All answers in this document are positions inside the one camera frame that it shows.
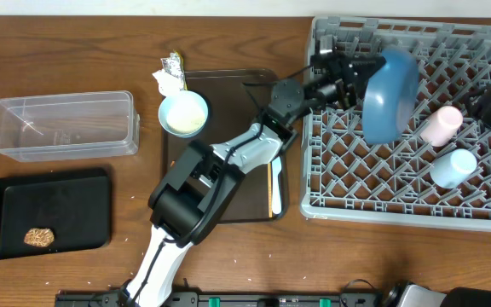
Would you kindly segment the dark blue plate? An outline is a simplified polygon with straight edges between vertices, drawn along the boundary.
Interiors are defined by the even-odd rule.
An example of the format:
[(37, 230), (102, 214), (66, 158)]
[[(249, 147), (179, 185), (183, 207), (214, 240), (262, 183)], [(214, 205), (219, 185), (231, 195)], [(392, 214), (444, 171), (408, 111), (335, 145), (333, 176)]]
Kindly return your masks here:
[(368, 80), (361, 126), (367, 144), (384, 144), (401, 137), (410, 120), (419, 90), (415, 57), (389, 47), (381, 56), (385, 64)]

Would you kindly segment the pink cup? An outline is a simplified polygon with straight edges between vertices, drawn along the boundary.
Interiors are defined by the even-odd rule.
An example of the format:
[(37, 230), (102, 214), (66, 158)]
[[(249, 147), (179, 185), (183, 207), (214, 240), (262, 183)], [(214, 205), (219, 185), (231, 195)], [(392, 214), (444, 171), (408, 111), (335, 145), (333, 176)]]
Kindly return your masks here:
[(458, 108), (441, 107), (427, 119), (427, 125), (420, 133), (420, 137), (433, 147), (442, 147), (456, 134), (463, 124), (463, 118)]

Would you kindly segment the light blue cup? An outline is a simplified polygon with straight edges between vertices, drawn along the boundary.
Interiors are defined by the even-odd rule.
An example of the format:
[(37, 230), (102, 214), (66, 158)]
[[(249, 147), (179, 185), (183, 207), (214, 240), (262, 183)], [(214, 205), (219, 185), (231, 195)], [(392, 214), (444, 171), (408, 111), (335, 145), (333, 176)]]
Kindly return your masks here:
[(441, 188), (457, 188), (477, 168), (477, 158), (460, 148), (437, 158), (432, 165), (430, 177), (434, 184)]

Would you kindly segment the light blue plastic spoon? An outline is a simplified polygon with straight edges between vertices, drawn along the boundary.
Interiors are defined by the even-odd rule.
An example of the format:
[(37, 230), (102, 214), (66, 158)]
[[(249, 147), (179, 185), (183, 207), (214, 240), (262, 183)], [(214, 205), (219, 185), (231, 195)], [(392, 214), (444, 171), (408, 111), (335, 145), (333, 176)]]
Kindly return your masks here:
[(276, 215), (280, 215), (282, 212), (282, 202), (281, 202), (281, 193), (280, 193), (280, 173), (282, 171), (282, 164), (280, 157), (274, 159), (271, 162), (271, 170), (272, 170), (272, 198), (271, 198), (271, 206), (272, 213)]

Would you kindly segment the light blue rice bowl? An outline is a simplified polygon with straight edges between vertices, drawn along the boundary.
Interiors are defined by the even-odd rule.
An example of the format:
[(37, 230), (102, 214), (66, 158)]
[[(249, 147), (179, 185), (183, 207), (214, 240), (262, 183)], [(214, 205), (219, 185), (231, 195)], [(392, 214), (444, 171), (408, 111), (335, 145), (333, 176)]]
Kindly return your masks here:
[(196, 92), (182, 90), (167, 96), (159, 106), (159, 122), (173, 136), (189, 138), (199, 134), (209, 117), (206, 100)]

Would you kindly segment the white paper napkin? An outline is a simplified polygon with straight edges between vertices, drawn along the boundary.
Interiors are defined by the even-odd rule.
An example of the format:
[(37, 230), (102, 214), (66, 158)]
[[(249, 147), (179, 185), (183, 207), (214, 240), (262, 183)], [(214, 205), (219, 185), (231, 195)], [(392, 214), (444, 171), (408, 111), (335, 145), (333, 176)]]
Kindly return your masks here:
[(162, 96), (173, 96), (186, 89), (183, 78), (176, 77), (164, 70), (154, 72), (153, 77), (158, 83), (159, 93)]

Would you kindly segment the wooden chopstick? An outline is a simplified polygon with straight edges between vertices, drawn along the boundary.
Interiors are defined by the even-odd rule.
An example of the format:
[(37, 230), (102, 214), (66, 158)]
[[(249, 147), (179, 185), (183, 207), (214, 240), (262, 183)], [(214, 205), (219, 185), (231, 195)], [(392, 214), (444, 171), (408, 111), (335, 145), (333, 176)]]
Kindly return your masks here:
[(271, 163), (267, 164), (269, 218), (273, 217), (273, 212), (272, 212), (272, 167), (271, 166), (272, 166)]

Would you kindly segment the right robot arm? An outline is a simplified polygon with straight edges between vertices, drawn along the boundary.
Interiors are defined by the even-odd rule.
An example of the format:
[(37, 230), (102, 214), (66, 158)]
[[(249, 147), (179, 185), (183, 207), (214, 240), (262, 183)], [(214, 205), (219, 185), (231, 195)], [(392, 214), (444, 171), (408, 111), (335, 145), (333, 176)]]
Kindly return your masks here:
[[(491, 85), (465, 95), (462, 102), (468, 114), (491, 130)], [(445, 294), (407, 281), (392, 288), (380, 305), (383, 307), (491, 307), (491, 291), (456, 287)]]

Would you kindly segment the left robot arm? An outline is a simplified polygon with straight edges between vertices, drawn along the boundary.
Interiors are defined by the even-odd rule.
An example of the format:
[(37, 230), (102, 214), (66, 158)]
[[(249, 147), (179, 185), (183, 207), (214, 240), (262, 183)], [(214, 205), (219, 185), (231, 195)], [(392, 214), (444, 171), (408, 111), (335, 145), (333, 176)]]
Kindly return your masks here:
[(314, 110), (355, 106), (386, 62), (382, 55), (313, 55), (310, 65), (321, 76), (269, 83), (270, 103), (245, 133), (214, 145), (191, 141), (149, 197), (149, 246), (136, 276), (121, 286), (118, 305), (160, 306), (185, 254), (215, 228), (246, 174), (292, 145), (293, 123)]

